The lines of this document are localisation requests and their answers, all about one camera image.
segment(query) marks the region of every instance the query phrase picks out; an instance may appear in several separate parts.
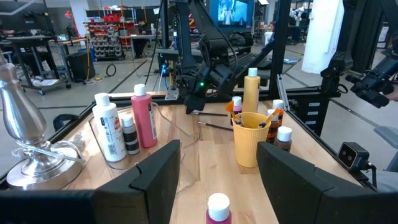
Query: yellow paint bottle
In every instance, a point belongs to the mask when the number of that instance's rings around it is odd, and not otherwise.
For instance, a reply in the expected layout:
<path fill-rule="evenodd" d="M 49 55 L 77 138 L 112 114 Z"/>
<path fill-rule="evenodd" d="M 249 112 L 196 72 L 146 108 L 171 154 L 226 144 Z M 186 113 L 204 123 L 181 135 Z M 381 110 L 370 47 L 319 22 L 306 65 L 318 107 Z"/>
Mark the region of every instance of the yellow paint bottle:
<path fill-rule="evenodd" d="M 257 68 L 249 68 L 249 73 L 244 77 L 243 113 L 257 113 L 259 104 L 260 77 Z"/>

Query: white bottle cap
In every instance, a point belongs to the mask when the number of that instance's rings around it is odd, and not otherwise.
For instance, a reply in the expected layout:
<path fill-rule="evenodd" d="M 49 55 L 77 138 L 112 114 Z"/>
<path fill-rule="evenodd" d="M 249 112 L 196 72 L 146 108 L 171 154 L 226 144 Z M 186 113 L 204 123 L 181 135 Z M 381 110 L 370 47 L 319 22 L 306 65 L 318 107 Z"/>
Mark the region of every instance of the white bottle cap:
<path fill-rule="evenodd" d="M 98 106 L 108 106 L 111 103 L 107 93 L 97 93 L 94 95 L 94 99 Z"/>
<path fill-rule="evenodd" d="M 234 101 L 234 106 L 242 106 L 242 98 L 240 96 L 234 96 L 232 100 Z"/>
<path fill-rule="evenodd" d="M 276 138 L 282 142 L 288 142 L 292 139 L 292 131 L 291 128 L 281 126 L 278 128 L 278 135 Z"/>
<path fill-rule="evenodd" d="M 136 96 L 144 96 L 145 94 L 147 94 L 147 90 L 145 88 L 145 85 L 144 84 L 134 85 L 134 94 Z"/>
<path fill-rule="evenodd" d="M 249 74 L 250 77 L 255 77 L 257 76 L 257 68 L 249 68 Z"/>
<path fill-rule="evenodd" d="M 123 115 L 121 119 L 123 127 L 130 127 L 134 125 L 134 122 L 132 122 L 132 116 L 130 114 Z"/>
<path fill-rule="evenodd" d="M 272 102 L 272 109 L 284 109 L 284 101 L 283 100 L 274 100 Z"/>
<path fill-rule="evenodd" d="M 222 193 L 210 195 L 207 201 L 209 216 L 216 222 L 222 222 L 229 216 L 229 198 Z"/>
<path fill-rule="evenodd" d="M 275 109 L 269 109 L 268 111 L 268 117 L 270 117 L 274 112 L 275 112 Z M 278 115 L 275 115 L 272 119 L 271 119 L 271 121 L 278 121 Z"/>

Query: yellow plastic cup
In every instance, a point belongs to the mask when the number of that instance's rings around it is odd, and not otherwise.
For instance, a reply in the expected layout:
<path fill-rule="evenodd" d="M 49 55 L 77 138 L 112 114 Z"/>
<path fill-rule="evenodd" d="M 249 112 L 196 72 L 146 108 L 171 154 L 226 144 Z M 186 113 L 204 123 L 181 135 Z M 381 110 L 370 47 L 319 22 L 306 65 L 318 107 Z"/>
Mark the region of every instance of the yellow plastic cup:
<path fill-rule="evenodd" d="M 257 166 L 257 144 L 267 140 L 269 126 L 258 128 L 268 117 L 259 113 L 241 113 L 244 128 L 233 122 L 236 162 L 244 167 Z"/>

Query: black camera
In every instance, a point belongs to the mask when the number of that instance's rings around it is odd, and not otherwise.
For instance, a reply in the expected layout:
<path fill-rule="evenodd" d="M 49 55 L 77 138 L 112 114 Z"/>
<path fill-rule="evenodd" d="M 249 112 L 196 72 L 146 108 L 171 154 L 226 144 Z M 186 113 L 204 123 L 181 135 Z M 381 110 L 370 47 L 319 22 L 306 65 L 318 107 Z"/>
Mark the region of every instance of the black camera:
<path fill-rule="evenodd" d="M 355 142 L 343 142 L 338 153 L 338 161 L 347 170 L 368 169 L 369 152 Z"/>

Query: red paint bottle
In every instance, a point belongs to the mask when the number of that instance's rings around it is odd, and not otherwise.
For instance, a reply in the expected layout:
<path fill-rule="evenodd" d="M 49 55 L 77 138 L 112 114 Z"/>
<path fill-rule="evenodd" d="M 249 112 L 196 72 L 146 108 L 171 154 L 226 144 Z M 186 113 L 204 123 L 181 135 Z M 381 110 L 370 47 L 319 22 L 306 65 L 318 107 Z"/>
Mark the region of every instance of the red paint bottle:
<path fill-rule="evenodd" d="M 231 224 L 232 213 L 229 210 L 229 198 L 222 193 L 210 195 L 207 202 L 206 224 Z"/>
<path fill-rule="evenodd" d="M 134 94 L 131 104 L 137 126 L 138 141 L 142 147 L 155 146 L 157 136 L 152 96 L 146 93 L 144 84 L 135 85 Z"/>

